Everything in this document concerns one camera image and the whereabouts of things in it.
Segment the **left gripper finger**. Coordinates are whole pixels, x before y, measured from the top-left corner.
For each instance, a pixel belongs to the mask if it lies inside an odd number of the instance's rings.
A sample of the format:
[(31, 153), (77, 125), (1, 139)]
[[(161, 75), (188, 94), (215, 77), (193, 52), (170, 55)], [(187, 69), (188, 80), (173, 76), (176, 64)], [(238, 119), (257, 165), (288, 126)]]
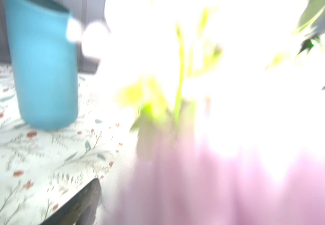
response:
[(41, 225), (92, 225), (100, 197), (101, 185), (95, 178)]

